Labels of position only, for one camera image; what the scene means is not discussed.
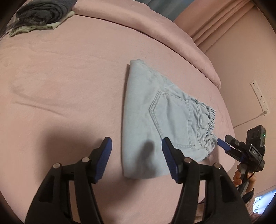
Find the right hand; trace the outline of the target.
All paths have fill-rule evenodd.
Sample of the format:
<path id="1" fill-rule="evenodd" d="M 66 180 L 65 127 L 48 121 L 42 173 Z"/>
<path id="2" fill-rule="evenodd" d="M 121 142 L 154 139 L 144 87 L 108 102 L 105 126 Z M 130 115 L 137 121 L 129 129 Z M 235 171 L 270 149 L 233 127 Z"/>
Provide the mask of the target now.
<path id="1" fill-rule="evenodd" d="M 242 184 L 241 172 L 239 170 L 240 170 L 240 164 L 237 166 L 237 170 L 233 176 L 233 183 L 236 187 Z M 248 181 L 249 184 L 245 192 L 249 193 L 254 190 L 254 186 L 256 183 L 256 175 L 253 175 L 252 173 L 248 173 L 247 178 L 249 179 Z"/>

